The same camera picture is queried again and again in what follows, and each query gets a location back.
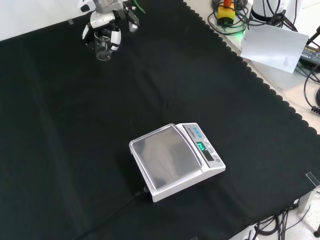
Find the black tablecloth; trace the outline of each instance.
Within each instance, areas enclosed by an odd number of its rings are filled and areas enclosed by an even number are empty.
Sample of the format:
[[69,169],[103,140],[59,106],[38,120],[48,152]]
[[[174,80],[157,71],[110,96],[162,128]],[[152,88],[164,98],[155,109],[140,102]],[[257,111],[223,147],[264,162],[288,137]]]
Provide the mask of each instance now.
[[88,16],[0,43],[0,239],[100,223],[144,187],[129,142],[169,123],[198,123],[226,171],[139,196],[86,239],[227,240],[320,178],[316,131],[217,34],[179,0],[143,7],[109,62],[81,42]]

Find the scale label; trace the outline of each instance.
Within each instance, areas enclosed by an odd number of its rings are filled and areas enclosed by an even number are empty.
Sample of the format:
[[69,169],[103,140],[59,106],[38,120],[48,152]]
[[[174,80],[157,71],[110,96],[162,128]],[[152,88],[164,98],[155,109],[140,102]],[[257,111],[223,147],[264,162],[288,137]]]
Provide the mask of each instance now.
[[184,129],[196,145],[197,149],[201,153],[201,155],[206,159],[209,167],[211,167],[211,163],[215,163],[215,167],[217,164],[221,162],[220,157],[218,156],[215,149],[212,147],[209,140],[206,138],[202,130],[197,124],[184,124]]

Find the green digital readout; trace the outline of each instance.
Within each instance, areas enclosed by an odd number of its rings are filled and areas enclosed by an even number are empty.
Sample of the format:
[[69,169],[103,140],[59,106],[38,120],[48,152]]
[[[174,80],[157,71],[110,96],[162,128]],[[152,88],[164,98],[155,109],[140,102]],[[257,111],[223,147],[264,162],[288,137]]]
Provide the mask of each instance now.
[[200,148],[200,150],[202,152],[206,150],[206,148],[204,147],[204,144],[202,143],[202,141],[198,141],[196,144],[198,145],[198,147]]
[[211,156],[210,152],[206,149],[202,141],[197,141],[196,144],[209,162],[214,161],[213,157]]

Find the yellow device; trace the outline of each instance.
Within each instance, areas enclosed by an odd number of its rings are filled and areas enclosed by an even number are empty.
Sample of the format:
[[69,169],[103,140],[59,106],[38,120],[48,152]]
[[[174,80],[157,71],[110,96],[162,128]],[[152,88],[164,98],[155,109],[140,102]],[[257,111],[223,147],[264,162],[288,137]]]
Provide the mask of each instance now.
[[[235,9],[235,5],[230,1],[225,0],[223,5]],[[230,8],[224,8],[224,6],[218,7],[218,25],[233,24],[236,16],[236,12]]]

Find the white card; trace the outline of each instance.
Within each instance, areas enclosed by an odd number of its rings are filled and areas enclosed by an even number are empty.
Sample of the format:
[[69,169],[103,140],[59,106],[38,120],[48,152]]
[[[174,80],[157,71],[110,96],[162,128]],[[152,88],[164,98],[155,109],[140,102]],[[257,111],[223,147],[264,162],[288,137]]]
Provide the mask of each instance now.
[[241,57],[293,73],[309,36],[270,25],[250,26]]

